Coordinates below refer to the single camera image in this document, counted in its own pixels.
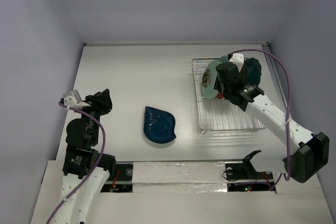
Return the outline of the dark blue leaf dish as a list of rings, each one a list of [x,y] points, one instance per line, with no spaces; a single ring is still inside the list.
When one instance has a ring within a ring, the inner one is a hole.
[[[144,110],[143,132],[146,138],[155,144],[167,144],[176,139],[176,119],[170,112],[151,106]]]

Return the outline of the teal scalloped plate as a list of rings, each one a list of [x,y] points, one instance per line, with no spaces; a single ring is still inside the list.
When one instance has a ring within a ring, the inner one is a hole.
[[[258,86],[261,80],[261,64],[256,58],[247,58],[245,60],[248,84]]]

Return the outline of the brown rim cream plate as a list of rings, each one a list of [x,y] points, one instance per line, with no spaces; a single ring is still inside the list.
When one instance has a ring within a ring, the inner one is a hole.
[[[248,80],[249,80],[249,60],[248,59],[245,59],[243,69],[244,69],[244,82],[248,83]]]

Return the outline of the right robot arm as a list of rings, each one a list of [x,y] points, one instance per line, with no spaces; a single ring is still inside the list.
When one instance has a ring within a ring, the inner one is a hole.
[[[282,159],[287,175],[305,183],[329,160],[327,135],[315,134],[286,117],[257,85],[243,83],[238,67],[232,62],[216,67],[224,98],[259,120],[286,146]]]

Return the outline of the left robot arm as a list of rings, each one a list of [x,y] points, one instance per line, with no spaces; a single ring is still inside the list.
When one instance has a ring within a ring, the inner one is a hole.
[[[87,223],[91,208],[107,179],[116,174],[113,155],[96,150],[99,137],[106,144],[106,132],[100,122],[112,110],[109,89],[82,99],[77,90],[63,95],[59,105],[81,115],[66,127],[66,152],[62,168],[60,203],[47,223]]]

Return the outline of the red teal floral plate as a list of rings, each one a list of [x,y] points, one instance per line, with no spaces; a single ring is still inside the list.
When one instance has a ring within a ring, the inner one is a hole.
[[[211,61],[203,73],[201,90],[205,99],[217,98],[221,100],[224,98],[216,71],[216,67],[221,63],[218,59]]]

